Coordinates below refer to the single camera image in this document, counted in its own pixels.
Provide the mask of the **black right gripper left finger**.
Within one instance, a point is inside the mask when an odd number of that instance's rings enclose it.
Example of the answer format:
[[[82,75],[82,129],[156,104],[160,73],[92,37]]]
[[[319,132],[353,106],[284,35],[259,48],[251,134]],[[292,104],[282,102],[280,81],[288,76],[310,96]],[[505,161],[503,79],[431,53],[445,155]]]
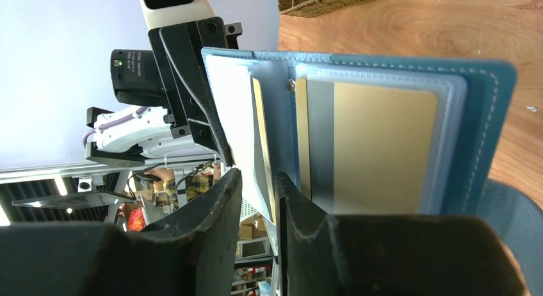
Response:
[[[229,295],[242,174],[140,232],[93,222],[1,228],[2,295]]]

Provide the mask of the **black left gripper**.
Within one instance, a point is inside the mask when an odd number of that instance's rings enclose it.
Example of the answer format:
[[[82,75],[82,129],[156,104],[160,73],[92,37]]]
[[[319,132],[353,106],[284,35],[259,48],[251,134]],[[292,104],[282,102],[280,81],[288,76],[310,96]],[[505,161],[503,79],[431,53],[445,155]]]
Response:
[[[210,17],[154,28],[148,37],[152,51],[111,52],[110,73],[117,101],[134,106],[169,105],[174,139],[190,135],[195,144],[233,165],[201,54],[203,47],[227,47],[223,20]]]

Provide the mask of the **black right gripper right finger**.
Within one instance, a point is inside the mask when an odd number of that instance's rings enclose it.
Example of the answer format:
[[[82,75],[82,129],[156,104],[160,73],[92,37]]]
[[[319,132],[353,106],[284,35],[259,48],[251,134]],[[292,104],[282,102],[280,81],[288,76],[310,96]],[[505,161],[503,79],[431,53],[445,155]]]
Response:
[[[481,219],[331,215],[275,178],[283,295],[527,295]]]

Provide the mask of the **gold card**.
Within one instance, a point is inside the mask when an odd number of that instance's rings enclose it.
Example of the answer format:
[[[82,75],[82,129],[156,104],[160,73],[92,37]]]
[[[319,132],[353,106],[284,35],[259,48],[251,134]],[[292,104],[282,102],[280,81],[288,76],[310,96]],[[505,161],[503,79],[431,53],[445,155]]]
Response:
[[[420,211],[435,94],[302,78],[295,100],[306,197],[331,213]]]

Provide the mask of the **blue leather card holder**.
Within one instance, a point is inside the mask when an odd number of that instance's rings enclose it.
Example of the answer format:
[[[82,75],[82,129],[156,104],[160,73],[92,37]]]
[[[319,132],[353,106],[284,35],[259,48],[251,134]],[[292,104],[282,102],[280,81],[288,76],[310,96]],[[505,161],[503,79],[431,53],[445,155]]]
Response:
[[[205,48],[242,196],[274,221],[286,173],[335,214],[479,209],[517,81],[504,60]]]

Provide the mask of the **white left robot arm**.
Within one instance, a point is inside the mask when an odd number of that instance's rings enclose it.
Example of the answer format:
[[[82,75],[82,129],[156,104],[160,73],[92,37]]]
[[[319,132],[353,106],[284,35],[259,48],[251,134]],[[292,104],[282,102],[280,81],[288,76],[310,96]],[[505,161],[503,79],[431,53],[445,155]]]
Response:
[[[237,49],[242,32],[238,22],[211,17],[150,30],[149,50],[114,50],[113,91],[127,107],[87,110],[86,158],[110,167],[141,167],[201,147],[232,163],[202,49]]]

